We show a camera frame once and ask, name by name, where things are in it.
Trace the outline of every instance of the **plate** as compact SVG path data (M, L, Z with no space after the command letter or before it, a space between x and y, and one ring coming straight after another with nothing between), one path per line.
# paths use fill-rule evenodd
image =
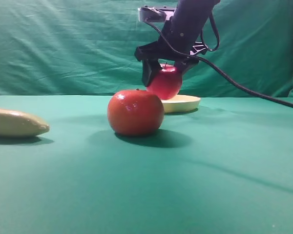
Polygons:
M185 113L198 108L201 98L188 95L176 95L172 99L162 100L165 113Z

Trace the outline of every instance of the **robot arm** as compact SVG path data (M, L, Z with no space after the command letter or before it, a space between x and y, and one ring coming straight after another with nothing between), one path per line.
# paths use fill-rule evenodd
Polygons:
M139 21L155 29L157 28L152 24L153 22L164 23L157 41L139 46L135 51L136 59L143 63L142 81L146 87L161 70L159 59L174 61L174 66L184 74L199 62L186 55L205 54L218 48L219 35L212 10L219 2L220 0L179 0L176 8L144 6L138 9ZM218 43L215 49L209 49L203 41L202 29L208 18L217 37Z

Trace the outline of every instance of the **toy fruit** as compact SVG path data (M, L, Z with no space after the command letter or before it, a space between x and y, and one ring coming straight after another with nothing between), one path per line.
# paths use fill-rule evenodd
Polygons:
M146 90L123 90L110 100L107 118L118 134L130 137L150 135L164 119L164 107L155 94Z
M34 137L49 130L49 124L38 116L0 109L0 137Z
M156 94L161 100L168 100L179 93L182 86L182 74L172 65L161 64L161 67L161 71L146 89Z

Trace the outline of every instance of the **black cable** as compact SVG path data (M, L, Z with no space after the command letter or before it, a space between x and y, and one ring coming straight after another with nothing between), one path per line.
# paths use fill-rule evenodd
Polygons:
M154 28L158 34L163 38L163 40L166 42L166 44L170 47L170 49L179 54L179 55L182 55L182 56L186 56L188 58L195 58L199 61L202 61L204 63L206 63L207 65L209 65L210 67L212 67L217 73L219 73L222 77L224 77L229 83L231 83L233 86L235 86L236 88L252 95L252 96L255 96L255 97L259 97L259 98L262 98L262 99L266 99L266 100L269 100L269 101L273 101L273 102L276 102L276 103L279 103L281 105L285 105L285 106L288 106L288 107L292 107L293 108L293 103L290 103L290 102L287 102L287 101L282 101L280 99L277 99L277 98L274 98L274 97L270 97L268 95L265 95L265 94L261 94L261 93L258 93L258 92L255 92L253 90L250 90L240 84L238 84L237 82L235 82L231 77L229 77L226 73L224 73L222 70L220 70L215 64L211 63L210 61L208 61L207 59L205 58L202 58L202 57L198 57L198 56L193 56L193 55L187 55L187 54L184 54L184 53L181 53L177 50L175 50L171 44L167 41L167 39L165 38L165 36L162 34L162 32L155 26L153 25L152 23L149 23L147 22L146 20L144 21L146 24L148 24L149 26L151 26L152 28Z
M204 42L204 38L203 38L203 30L201 31L201 41L202 41L202 43L205 45L205 47L206 47L206 49L207 49L208 51L213 52L213 51L217 50L218 47L219 47L219 44L220 44L220 37L219 37L219 33L218 33L218 30L217 30L217 27L216 27L216 23L215 23L215 20L214 20L214 16L213 16L213 14L211 14L211 15L209 16L209 21L210 21L210 24L211 24L211 28L213 29L213 32L214 32L214 34L215 34L215 36L216 36L216 39L217 39L216 47L213 48L213 49L210 49L210 48L205 44L205 42Z

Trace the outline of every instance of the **banana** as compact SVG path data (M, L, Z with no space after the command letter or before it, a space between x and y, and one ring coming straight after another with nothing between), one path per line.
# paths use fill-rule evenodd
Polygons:
M49 124L38 116L0 109L0 137L34 137L49 130Z

